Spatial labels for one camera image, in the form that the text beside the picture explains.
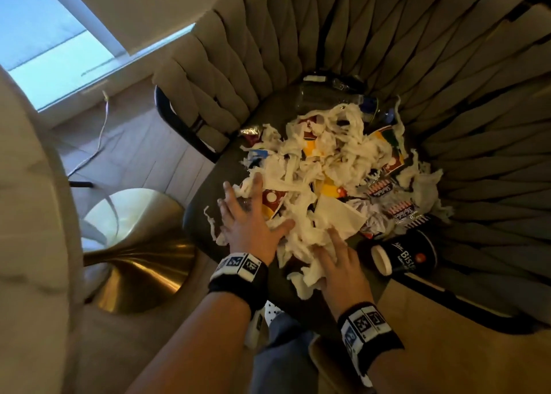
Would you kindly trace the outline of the person's right hand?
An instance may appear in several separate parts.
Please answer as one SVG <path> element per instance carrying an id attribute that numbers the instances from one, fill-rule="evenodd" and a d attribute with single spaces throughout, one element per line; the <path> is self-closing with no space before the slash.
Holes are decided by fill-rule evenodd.
<path id="1" fill-rule="evenodd" d="M 333 227 L 327 232 L 335 251 L 335 270 L 332 273 L 323 271 L 325 276 L 321 279 L 321 291 L 333 318 L 337 321 L 349 307 L 363 301 L 374 304 L 375 300 L 356 251 L 348 246 Z"/>

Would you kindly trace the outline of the person's left hand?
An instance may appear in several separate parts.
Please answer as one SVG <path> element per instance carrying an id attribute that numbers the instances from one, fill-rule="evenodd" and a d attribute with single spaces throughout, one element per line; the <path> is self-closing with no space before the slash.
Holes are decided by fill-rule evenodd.
<path id="1" fill-rule="evenodd" d="M 225 211 L 224 199 L 217 204 L 222 217 L 221 231 L 229 244 L 231 253 L 247 252 L 270 265 L 277 252 L 279 241 L 272 241 L 271 230 L 261 213 L 263 176 L 256 173 L 250 194 L 250 209 L 244 210 L 243 218 L 232 218 Z"/>

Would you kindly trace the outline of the pile of torn white tissue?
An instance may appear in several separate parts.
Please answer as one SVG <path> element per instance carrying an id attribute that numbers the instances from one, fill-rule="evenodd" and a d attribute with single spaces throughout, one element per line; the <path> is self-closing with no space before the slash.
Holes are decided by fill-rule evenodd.
<path id="1" fill-rule="evenodd" d="M 393 108 L 398 109 L 399 102 Z M 390 145 L 377 139 L 374 130 L 365 133 L 362 113 L 357 105 L 340 104 L 329 110 L 313 110 L 300 115 L 286 125 L 286 138 L 269 124 L 264 124 L 262 142 L 251 149 L 267 149 L 270 155 L 260 167 L 247 169 L 249 176 L 233 188 L 239 203 L 249 201 L 253 178 L 263 176 L 263 190 L 287 191 L 278 213 L 269 221 L 275 228 L 285 219 L 293 219 L 295 227 L 277 247 L 279 268 L 292 258 L 306 266 L 300 272 L 291 272 L 287 280 L 295 287 L 300 300 L 308 300 L 319 280 L 324 276 L 319 261 L 310 252 L 312 245 L 329 248 L 327 229 L 334 227 L 342 239 L 357 233 L 367 239 L 384 239 L 405 234 L 396 228 L 384 209 L 401 201 L 411 200 L 419 212 L 448 222 L 453 208 L 443 206 L 437 184 L 443 171 L 433 170 L 427 162 L 419 160 L 415 149 L 404 143 L 404 125 L 396 112 L 393 126 L 402 150 L 407 153 L 403 168 L 391 175 L 382 172 L 391 156 Z M 331 178 L 335 185 L 345 188 L 345 198 L 317 197 L 313 182 Z M 366 195 L 369 184 L 379 179 L 395 180 L 400 190 L 389 198 L 371 200 Z"/>

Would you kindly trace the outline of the person's right forearm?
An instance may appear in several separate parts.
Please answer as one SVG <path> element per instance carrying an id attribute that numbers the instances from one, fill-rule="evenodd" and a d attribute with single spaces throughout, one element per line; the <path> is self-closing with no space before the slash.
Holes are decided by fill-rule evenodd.
<path id="1" fill-rule="evenodd" d="M 413 371 L 405 350 L 393 349 L 374 359 L 368 377 L 377 394 L 430 394 Z"/>

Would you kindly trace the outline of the person's left forearm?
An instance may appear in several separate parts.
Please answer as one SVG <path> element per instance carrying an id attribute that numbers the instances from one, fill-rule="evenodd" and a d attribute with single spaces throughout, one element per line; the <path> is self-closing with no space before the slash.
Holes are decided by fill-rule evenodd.
<path id="1" fill-rule="evenodd" d="M 227 394 L 250 320 L 236 295 L 208 294 L 126 394 Z"/>

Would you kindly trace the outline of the red and yellow snack packet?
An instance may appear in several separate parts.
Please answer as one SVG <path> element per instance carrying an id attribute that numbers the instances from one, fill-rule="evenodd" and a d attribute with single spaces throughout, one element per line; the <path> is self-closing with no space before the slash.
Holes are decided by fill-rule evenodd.
<path id="1" fill-rule="evenodd" d="M 287 191 L 265 189 L 262 193 L 261 213 L 264 220 L 271 220 L 284 203 Z"/>
<path id="2" fill-rule="evenodd" d="M 313 182 L 313 192 L 317 197 L 324 195 L 339 199 L 348 196 L 345 188 L 335 185 L 334 181 L 329 177 L 325 177 L 322 180 L 315 180 Z"/>
<path id="3" fill-rule="evenodd" d="M 385 175 L 391 175 L 394 171 L 403 168 L 407 159 L 407 153 L 405 150 L 402 150 L 393 126 L 384 126 L 376 130 L 374 134 L 377 139 L 391 147 L 390 159 L 382 166 L 382 172 Z"/>

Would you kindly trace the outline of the blue and white wrapper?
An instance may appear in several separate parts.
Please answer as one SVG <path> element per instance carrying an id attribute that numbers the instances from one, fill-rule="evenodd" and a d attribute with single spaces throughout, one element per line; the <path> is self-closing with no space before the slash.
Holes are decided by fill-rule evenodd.
<path id="1" fill-rule="evenodd" d="M 260 167 L 269 155 L 270 152 L 267 149 L 251 149 L 243 160 L 243 164 L 248 169 Z"/>

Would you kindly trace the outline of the black wristband with marker tags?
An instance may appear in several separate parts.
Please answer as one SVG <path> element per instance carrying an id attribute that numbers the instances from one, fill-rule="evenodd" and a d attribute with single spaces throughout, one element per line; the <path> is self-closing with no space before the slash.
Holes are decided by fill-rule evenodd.
<path id="1" fill-rule="evenodd" d="M 362 384 L 371 387 L 368 370 L 382 353 L 404 349 L 403 342 L 375 304 L 363 301 L 342 313 L 337 326 Z"/>
<path id="2" fill-rule="evenodd" d="M 247 252 L 234 252 L 223 258 L 212 274 L 208 293 L 231 293 L 244 300 L 251 316 L 268 298 L 269 267 L 259 258 Z"/>

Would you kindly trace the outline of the shiny red foil wrapper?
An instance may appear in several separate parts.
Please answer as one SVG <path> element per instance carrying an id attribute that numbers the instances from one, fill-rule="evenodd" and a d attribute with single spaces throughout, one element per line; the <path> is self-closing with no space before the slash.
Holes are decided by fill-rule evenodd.
<path id="1" fill-rule="evenodd" d="M 254 145 L 262 142 L 264 129 L 265 128 L 263 125 L 246 126 L 239 130 L 238 135 L 244 138 L 248 147 L 253 147 Z"/>

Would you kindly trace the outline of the white perforated shoe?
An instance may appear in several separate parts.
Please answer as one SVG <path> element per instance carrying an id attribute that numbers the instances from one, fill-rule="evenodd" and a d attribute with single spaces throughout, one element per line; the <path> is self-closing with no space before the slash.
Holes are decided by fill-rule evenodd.
<path id="1" fill-rule="evenodd" d="M 263 324 L 269 326 L 282 312 L 283 310 L 268 300 L 263 308 L 253 314 L 245 335 L 244 346 L 251 350 L 256 349 Z"/>

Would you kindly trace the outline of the striped black snack wrapper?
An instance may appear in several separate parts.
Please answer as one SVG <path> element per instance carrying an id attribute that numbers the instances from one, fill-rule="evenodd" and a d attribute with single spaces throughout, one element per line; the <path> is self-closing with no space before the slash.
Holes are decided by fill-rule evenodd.
<path id="1" fill-rule="evenodd" d="M 393 179 L 379 179 L 368 185 L 366 195 L 371 200 L 389 198 L 400 190 L 398 183 Z"/>
<path id="2" fill-rule="evenodd" d="M 419 228 L 432 220 L 429 214 L 420 213 L 417 205 L 411 200 L 396 203 L 384 209 L 384 213 L 394 221 L 396 228 L 405 230 Z"/>

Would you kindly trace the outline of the person's blue jeans leg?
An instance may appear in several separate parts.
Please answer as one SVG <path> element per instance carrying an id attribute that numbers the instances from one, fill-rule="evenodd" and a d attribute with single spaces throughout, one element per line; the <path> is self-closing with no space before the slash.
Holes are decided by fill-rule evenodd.
<path id="1" fill-rule="evenodd" d="M 274 314 L 268 333 L 253 358 L 250 394 L 319 394 L 319 371 L 309 354 L 314 333 L 283 311 Z"/>

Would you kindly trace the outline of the gold metal table base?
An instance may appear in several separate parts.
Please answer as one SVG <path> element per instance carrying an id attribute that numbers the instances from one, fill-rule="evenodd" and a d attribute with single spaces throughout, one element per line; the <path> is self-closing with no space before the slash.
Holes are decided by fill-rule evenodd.
<path id="1" fill-rule="evenodd" d="M 111 314 L 156 308 L 187 281 L 198 250 L 184 208 L 153 189 L 118 191 L 79 220 L 84 300 Z"/>

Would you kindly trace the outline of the clear plastic bottle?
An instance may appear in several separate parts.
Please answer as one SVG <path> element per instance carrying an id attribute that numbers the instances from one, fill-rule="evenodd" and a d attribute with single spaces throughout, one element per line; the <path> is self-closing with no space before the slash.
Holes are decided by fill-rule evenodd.
<path id="1" fill-rule="evenodd" d="M 357 105 L 365 125 L 379 128 L 395 123 L 395 110 L 383 106 L 379 99 L 364 94 L 362 84 L 355 78 L 307 75 L 302 79 L 295 105 L 299 114 L 329 110 L 340 104 Z"/>

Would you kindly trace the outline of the window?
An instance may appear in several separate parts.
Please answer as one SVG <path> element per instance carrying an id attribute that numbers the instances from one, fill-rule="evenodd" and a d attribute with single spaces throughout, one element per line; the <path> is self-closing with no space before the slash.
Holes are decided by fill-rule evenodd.
<path id="1" fill-rule="evenodd" d="M 0 0 L 0 69 L 38 112 L 69 114 L 148 77 L 191 24 L 129 54 L 93 34 L 59 0 Z"/>

